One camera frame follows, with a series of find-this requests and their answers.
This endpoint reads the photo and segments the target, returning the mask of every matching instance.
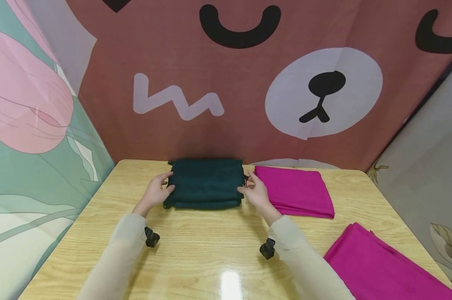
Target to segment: bear nose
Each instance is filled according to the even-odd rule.
[[[319,97],[318,105],[314,110],[308,111],[299,118],[301,123],[307,123],[315,117],[326,123],[330,120],[328,113],[323,108],[323,101],[327,95],[331,95],[339,91],[345,86],[346,77],[339,71],[325,72],[314,76],[309,81],[309,91]]]
[[[309,90],[319,98],[339,91],[345,86],[346,77],[339,71],[325,72],[314,76],[309,81]]]

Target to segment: wooden table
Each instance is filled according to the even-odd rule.
[[[246,165],[245,170],[254,167]],[[20,299],[75,299],[124,213],[166,162],[123,160],[77,218]],[[452,288],[451,282],[369,178],[355,170],[318,170],[333,199],[334,220],[291,217],[324,255],[345,227],[358,222]],[[291,275],[259,247],[266,223],[247,201],[224,211],[163,209],[149,226],[161,240],[144,247],[125,299],[297,299]]]

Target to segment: binder clip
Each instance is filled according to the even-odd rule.
[[[146,232],[146,246],[154,248],[161,237],[149,227],[145,227],[144,231]]]
[[[268,238],[266,242],[261,245],[259,252],[261,252],[265,259],[270,259],[274,256],[274,244],[276,244],[276,241]]]

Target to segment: dark green fabric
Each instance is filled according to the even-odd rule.
[[[168,185],[176,186],[164,208],[225,209],[241,205],[244,185],[242,161],[236,159],[181,159],[172,163]]]

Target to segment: bear face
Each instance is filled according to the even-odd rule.
[[[366,170],[452,58],[433,0],[67,3],[97,38],[79,97],[115,161]]]

